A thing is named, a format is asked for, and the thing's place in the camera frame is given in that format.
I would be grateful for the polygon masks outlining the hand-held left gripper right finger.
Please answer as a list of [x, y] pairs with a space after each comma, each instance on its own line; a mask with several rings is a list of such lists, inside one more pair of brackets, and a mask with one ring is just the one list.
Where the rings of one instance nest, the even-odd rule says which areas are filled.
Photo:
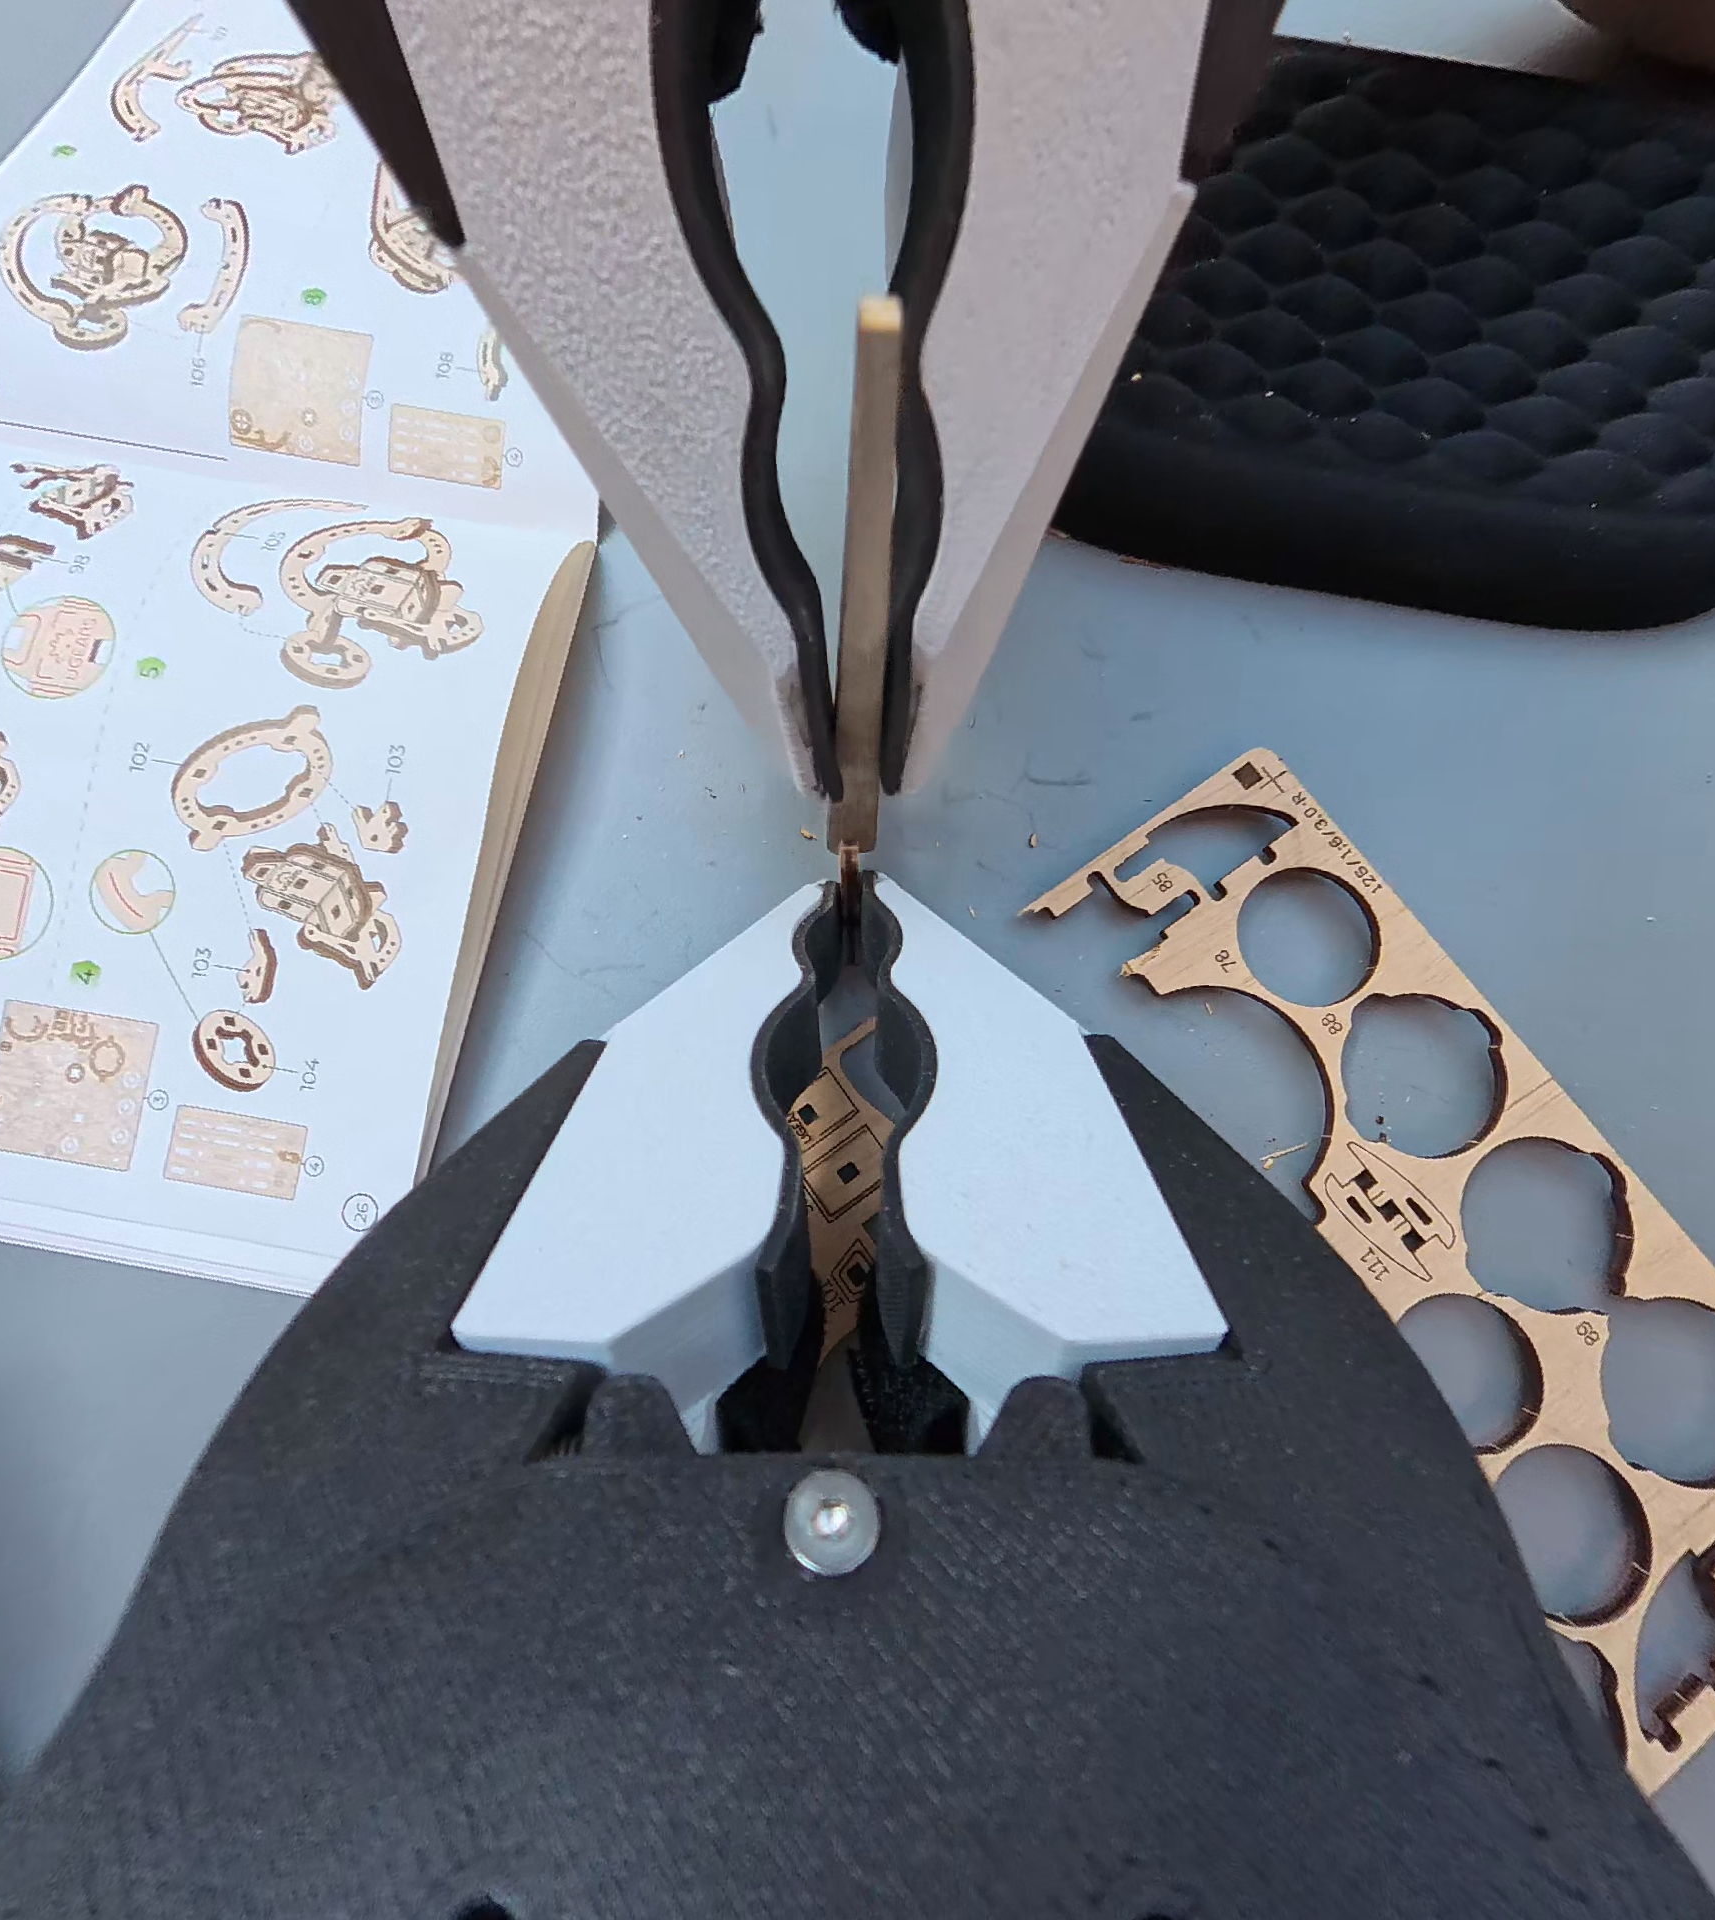
[[900, 1107], [858, 1332], [872, 1442], [972, 1451], [1023, 1380], [1217, 1351], [1223, 1314], [1081, 1028], [884, 877], [862, 963]]

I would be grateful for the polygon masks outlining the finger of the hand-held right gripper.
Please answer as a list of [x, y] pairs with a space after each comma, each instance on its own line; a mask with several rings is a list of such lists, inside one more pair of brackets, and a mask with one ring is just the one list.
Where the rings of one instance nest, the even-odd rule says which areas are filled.
[[514, 361], [800, 791], [836, 795], [822, 595], [776, 487], [784, 357], [716, 167], [718, 4], [390, 14]]
[[902, 68], [904, 396], [880, 774], [922, 780], [1011, 617], [1225, 128], [1225, 8], [840, 4]]

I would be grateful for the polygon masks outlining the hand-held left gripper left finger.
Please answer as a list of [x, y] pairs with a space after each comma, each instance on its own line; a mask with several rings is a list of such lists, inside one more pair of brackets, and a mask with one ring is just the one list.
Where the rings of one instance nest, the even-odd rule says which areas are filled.
[[824, 1308], [788, 1116], [844, 957], [836, 884], [804, 886], [608, 1032], [462, 1348], [660, 1380], [704, 1453], [798, 1445]]

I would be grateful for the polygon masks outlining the engraved wooden model part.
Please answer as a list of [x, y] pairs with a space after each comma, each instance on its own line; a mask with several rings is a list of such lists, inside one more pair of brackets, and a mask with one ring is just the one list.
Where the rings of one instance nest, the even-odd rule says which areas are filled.
[[868, 1019], [824, 1043], [822, 1066], [788, 1115], [802, 1155], [812, 1272], [822, 1295], [822, 1366], [858, 1330], [876, 1277], [874, 1223], [894, 1120], [854, 1078], [854, 1053], [874, 1032], [876, 1020]]

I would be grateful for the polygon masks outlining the punched-out wooden parts sheet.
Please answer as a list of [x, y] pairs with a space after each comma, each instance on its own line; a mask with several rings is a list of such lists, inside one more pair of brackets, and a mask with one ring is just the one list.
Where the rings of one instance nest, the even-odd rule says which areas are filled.
[[[1315, 1006], [1263, 985], [1243, 937], [1261, 884], [1313, 875], [1351, 898], [1371, 932], [1357, 989]], [[1611, 1439], [1603, 1357], [1627, 1305], [1683, 1302], [1715, 1316], [1715, 1266], [1621, 1163], [1579, 1105], [1517, 1040], [1335, 819], [1267, 748], [1253, 748], [1157, 811], [1143, 826], [1029, 902], [1059, 918], [1093, 886], [1141, 914], [1175, 917], [1157, 945], [1123, 964], [1159, 996], [1231, 992], [1277, 1014], [1313, 1054], [1325, 1124], [1303, 1183], [1317, 1228], [1391, 1321], [1439, 1298], [1471, 1300], [1505, 1324], [1519, 1352], [1523, 1400], [1509, 1429], [1477, 1442], [1491, 1482], [1533, 1453], [1561, 1448], [1601, 1466], [1631, 1532], [1615, 1596], [1553, 1610], [1549, 1630], [1585, 1647], [1605, 1719], [1631, 1779], [1663, 1788], [1715, 1737], [1715, 1473], [1671, 1477], [1633, 1462]], [[1413, 998], [1469, 1014], [1493, 1062], [1493, 1111], [1445, 1157], [1393, 1147], [1349, 1118], [1345, 1051], [1371, 1001]], [[1611, 1302], [1541, 1311], [1471, 1275], [1463, 1196], [1501, 1148], [1557, 1147], [1609, 1186]]]

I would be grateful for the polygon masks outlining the white assembly instruction booklet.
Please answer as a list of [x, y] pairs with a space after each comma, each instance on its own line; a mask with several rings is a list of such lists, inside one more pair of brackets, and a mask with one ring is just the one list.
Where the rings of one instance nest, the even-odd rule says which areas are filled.
[[0, 1241], [316, 1287], [420, 1176], [596, 493], [286, 4], [0, 167]]

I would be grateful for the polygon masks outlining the black honeycomb cushion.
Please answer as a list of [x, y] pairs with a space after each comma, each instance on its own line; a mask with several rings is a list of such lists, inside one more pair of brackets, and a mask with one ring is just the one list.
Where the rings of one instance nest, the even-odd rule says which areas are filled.
[[1283, 42], [1055, 527], [1539, 628], [1715, 611], [1715, 128]]

